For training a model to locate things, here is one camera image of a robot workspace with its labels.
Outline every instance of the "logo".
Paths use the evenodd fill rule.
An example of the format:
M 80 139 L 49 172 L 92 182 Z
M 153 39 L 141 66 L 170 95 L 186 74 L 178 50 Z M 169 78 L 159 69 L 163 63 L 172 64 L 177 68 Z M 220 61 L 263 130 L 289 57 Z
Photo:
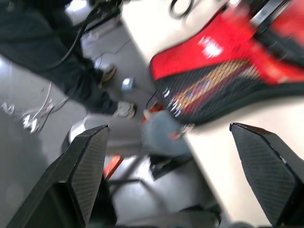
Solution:
M 202 46 L 204 50 L 202 53 L 207 57 L 207 58 L 214 58 L 222 54 L 224 48 L 221 47 L 215 39 L 212 37 L 205 37 L 203 36 L 200 41 L 198 42 L 198 45 Z

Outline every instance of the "red fabric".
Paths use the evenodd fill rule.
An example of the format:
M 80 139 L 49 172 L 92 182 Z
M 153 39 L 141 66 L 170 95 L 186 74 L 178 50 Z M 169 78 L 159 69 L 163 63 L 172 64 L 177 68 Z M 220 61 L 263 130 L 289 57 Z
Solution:
M 290 26 L 292 21 L 286 20 L 286 16 L 299 7 L 291 7 L 282 17 L 274 22 L 274 28 L 282 25 L 280 32 L 285 29 L 286 34 L 294 31 Z M 302 18 L 296 18 L 296 28 L 303 27 Z M 303 31 L 297 32 L 297 38 L 302 38 Z M 291 64 L 282 62 L 269 54 L 256 40 L 252 39 L 254 30 L 249 25 L 249 20 L 234 17 L 229 10 L 218 14 L 209 25 L 197 35 L 187 41 L 171 47 L 157 54 L 151 61 L 151 71 L 154 80 L 170 76 L 172 74 L 207 67 L 230 60 L 248 59 L 256 65 L 263 79 L 271 84 L 281 82 L 304 81 L 304 71 Z M 221 50 L 217 56 L 208 57 L 205 53 L 206 44 L 200 44 L 200 40 L 210 38 L 216 44 L 216 51 Z
M 229 60 L 244 60 L 249 58 L 250 49 L 246 33 L 237 33 L 229 26 L 221 15 L 217 15 L 212 22 L 189 40 L 157 54 L 151 61 L 154 79 L 160 79 L 171 74 L 193 70 Z M 221 53 L 216 57 L 208 57 L 204 50 L 211 41 L 211 46 Z
M 304 46 L 304 1 L 292 0 L 271 27 L 281 36 L 292 36 Z

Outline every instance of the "black cable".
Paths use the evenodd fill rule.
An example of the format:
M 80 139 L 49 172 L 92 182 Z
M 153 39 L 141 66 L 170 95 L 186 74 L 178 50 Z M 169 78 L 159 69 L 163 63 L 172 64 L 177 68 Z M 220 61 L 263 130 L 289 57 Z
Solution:
M 80 39 L 89 23 L 89 19 L 90 17 L 95 14 L 98 11 L 99 7 L 95 7 L 94 9 L 92 9 L 92 11 L 89 13 L 89 15 L 87 16 L 87 18 L 85 19 L 85 21 L 83 22 L 82 26 L 80 27 L 77 36 L 74 40 L 74 43 L 72 44 L 71 48 L 67 51 L 67 53 L 58 61 L 55 62 L 53 64 L 50 64 L 49 66 L 43 68 L 43 69 L 32 69 L 32 71 L 34 71 L 35 73 L 41 73 L 41 72 L 45 72 L 45 71 L 49 71 L 52 70 L 58 66 L 60 66 L 61 64 L 63 64 L 72 54 L 72 51 L 74 50 L 75 46 L 77 45 L 78 42 L 80 42 Z
M 142 87 L 137 86 L 136 84 L 135 84 L 134 87 L 135 87 L 135 88 L 138 88 L 138 89 L 139 89 L 140 91 L 142 91 L 142 92 L 145 92 L 146 94 L 155 96 L 155 92 L 151 92 L 151 91 L 149 91 L 149 90 L 145 90 L 145 89 L 143 89 Z
M 150 101 L 152 100 L 152 98 L 155 96 L 155 94 L 157 93 L 157 90 L 154 92 L 154 94 L 150 97 L 150 99 L 148 100 L 147 104 L 146 104 L 146 108 L 148 107 Z
M 174 19 L 182 19 L 182 18 L 185 18 L 187 17 L 192 8 L 193 8 L 193 5 L 194 5 L 194 0 L 190 0 L 190 3 L 189 3 L 189 6 L 186 8 L 186 10 L 181 13 L 181 14 L 177 14 L 175 11 L 174 11 L 174 6 L 175 4 L 178 2 L 178 0 L 172 0 L 171 4 L 170 4 L 170 8 L 169 8 L 169 14 L 172 18 Z
M 103 53 L 101 53 L 99 56 L 97 56 L 96 58 L 94 58 L 92 61 L 95 62 L 97 59 L 99 59 L 100 57 L 102 57 L 104 54 L 109 54 L 109 55 L 116 55 L 118 52 L 120 52 L 124 46 L 126 46 L 128 43 L 130 43 L 131 39 L 129 39 L 127 42 L 125 42 L 120 48 L 118 48 L 115 52 L 108 52 L 105 51 Z
M 101 7 L 106 8 L 106 7 L 116 7 L 120 1 L 116 1 L 116 4 L 112 5 L 112 2 L 114 1 L 110 1 L 110 2 L 101 2 L 99 3 L 96 7 L 94 7 L 92 9 L 92 11 L 89 13 L 89 15 L 86 17 L 86 19 L 82 22 L 80 22 L 77 25 L 72 26 L 71 28 L 65 28 L 65 29 L 60 29 L 60 30 L 56 30 L 54 32 L 50 32 L 50 33 L 43 33 L 43 34 L 35 34 L 35 35 L 30 35 L 30 36 L 24 36 L 24 37 L 0 37 L 0 43 L 21 43 L 21 42 L 31 42 L 34 40 L 40 40 L 40 39 L 49 39 L 49 38 L 53 38 L 56 37 L 60 34 L 65 34 L 65 33 L 70 33 L 72 31 L 75 30 L 80 30 L 83 26 L 87 26 L 88 23 L 93 22 L 95 19 L 95 13 L 98 13 L 99 9 Z
M 48 120 L 48 117 L 49 115 L 51 115 L 51 112 L 53 111 L 55 107 L 52 107 L 51 110 L 48 112 L 47 116 L 46 116 L 46 119 L 44 120 L 42 126 L 35 132 L 35 134 L 40 134 L 40 132 L 42 131 L 44 125 L 46 124 L 47 120 Z

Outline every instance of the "shoe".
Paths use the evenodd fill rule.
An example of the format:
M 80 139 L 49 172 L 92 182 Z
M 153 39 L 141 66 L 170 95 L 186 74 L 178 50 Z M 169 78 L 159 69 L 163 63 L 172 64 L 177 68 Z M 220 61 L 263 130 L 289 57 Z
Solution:
M 120 101 L 118 102 L 117 111 L 113 114 L 113 116 L 131 119 L 135 113 L 136 107 L 134 104 Z
M 98 85 L 101 88 L 103 83 L 109 81 L 116 74 L 117 67 L 114 66 L 113 64 L 110 64 L 104 68 L 96 69 L 95 71 L 98 75 L 101 76 L 101 79 L 100 79 L 100 82 Z

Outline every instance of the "white cable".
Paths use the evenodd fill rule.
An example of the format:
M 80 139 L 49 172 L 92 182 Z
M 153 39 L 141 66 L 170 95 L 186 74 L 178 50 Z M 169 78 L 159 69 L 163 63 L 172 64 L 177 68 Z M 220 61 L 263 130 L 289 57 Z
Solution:
M 41 117 L 45 116 L 46 114 L 48 114 L 48 111 L 52 108 L 52 107 L 57 107 L 61 104 L 63 104 L 64 102 L 66 102 L 68 100 L 68 98 L 64 99 L 63 101 L 55 104 L 55 105 L 52 105 L 52 104 L 49 104 L 48 106 L 45 106 L 44 109 L 42 109 L 42 112 L 43 111 L 46 111 L 46 113 L 44 113 Z M 22 113 L 22 117 L 24 117 L 25 115 L 28 115 L 28 114 L 31 114 L 31 113 L 35 113 L 39 110 L 39 108 L 33 108 L 33 109 L 29 109 L 25 112 Z
M 51 89 L 52 89 L 52 82 L 50 82 L 50 84 L 49 84 L 48 92 L 47 92 L 47 97 L 46 97 L 46 99 L 45 99 L 43 105 L 42 105 L 41 108 L 38 110 L 38 112 L 33 116 L 32 120 L 35 119 L 35 118 L 38 116 L 38 114 L 44 109 L 45 105 L 46 105 L 47 102 L 48 102 L 48 98 L 49 98 L 49 95 L 50 95 L 50 93 L 51 93 Z

